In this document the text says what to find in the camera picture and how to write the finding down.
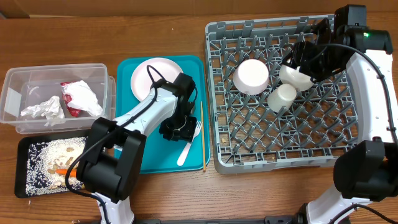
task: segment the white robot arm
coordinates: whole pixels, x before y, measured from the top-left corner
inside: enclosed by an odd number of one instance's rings
[[[397,98],[392,84],[392,55],[382,50],[367,50],[366,55],[380,67],[385,75],[391,99],[391,109],[394,119],[398,122]],[[383,142],[394,142],[391,132],[388,131],[388,114],[384,91],[377,73],[370,63],[362,56],[355,53],[346,65],[348,78],[351,80],[355,108],[358,113],[358,142],[372,141],[380,137]],[[318,199],[310,202],[306,207],[307,221],[309,224],[327,224],[342,210],[354,203],[368,205],[372,203],[369,198],[353,197],[343,198],[335,185],[332,185]],[[339,223],[354,209],[337,219]]]
[[[159,80],[153,86],[128,113],[114,121],[97,119],[86,140],[87,155],[80,159],[76,177],[95,195],[102,224],[133,223],[129,195],[139,176],[146,137],[156,127],[168,140],[193,139],[197,120],[190,116],[194,102],[188,102],[195,89],[192,77],[180,73],[173,83]],[[121,150],[120,159],[103,153],[104,147]]]

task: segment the crumpled white plastic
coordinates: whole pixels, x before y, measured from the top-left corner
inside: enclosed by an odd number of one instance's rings
[[[70,108],[87,111],[91,116],[99,116],[102,107],[98,104],[95,93],[89,88],[86,82],[78,81],[62,86],[63,93],[69,94],[72,98],[68,103]]]
[[[53,96],[49,100],[35,106],[28,106],[21,111],[21,116],[31,115],[32,118],[37,116],[45,116],[46,119],[63,119],[65,115],[62,111],[60,98]],[[48,121],[44,126],[54,126],[55,124],[63,123],[63,121]]]

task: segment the clear plastic container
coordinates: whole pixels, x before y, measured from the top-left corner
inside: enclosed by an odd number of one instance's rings
[[[70,115],[62,100],[60,83],[80,80],[87,82],[95,93],[98,104],[103,108],[101,115],[93,117],[86,111],[82,111],[78,118]],[[7,72],[2,87],[0,122],[15,126],[20,134],[87,129],[100,116],[113,118],[114,92],[114,79],[108,77],[106,66],[100,63],[12,68]],[[64,119],[58,119],[59,124],[45,126],[48,122],[45,117],[20,115],[26,107],[38,105],[52,96],[60,97],[65,114]]]

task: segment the orange carrot piece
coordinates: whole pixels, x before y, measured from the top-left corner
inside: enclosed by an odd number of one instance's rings
[[[55,172],[59,175],[66,175],[67,171],[67,169],[57,169]],[[72,172],[70,172],[70,177],[76,177],[76,170],[72,170]]]

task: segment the wood grain surface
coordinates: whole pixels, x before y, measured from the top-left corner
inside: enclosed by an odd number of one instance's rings
[[[398,2],[391,0],[96,0],[95,4],[92,0],[2,0],[0,9],[10,11],[10,5],[16,5],[19,6],[20,11],[30,16],[199,16],[281,12],[324,13],[347,4],[366,5],[368,12],[397,12],[398,10]]]
[[[89,17],[0,21],[0,85],[10,68],[68,63],[104,63],[116,76],[127,58],[196,55],[205,61],[205,26],[213,21],[263,19],[294,14]],[[398,46],[396,13],[368,13],[368,25],[390,32]],[[394,63],[398,83],[398,63]],[[96,202],[71,193],[19,199],[14,195],[17,145],[24,137],[0,125],[0,223],[71,223],[100,219]],[[285,169],[221,175],[213,157],[206,172],[140,176],[131,194],[137,218],[162,220],[264,218],[289,215],[319,197],[333,183],[332,168]],[[398,198],[371,205],[398,220]],[[353,223],[383,223],[358,211]]]

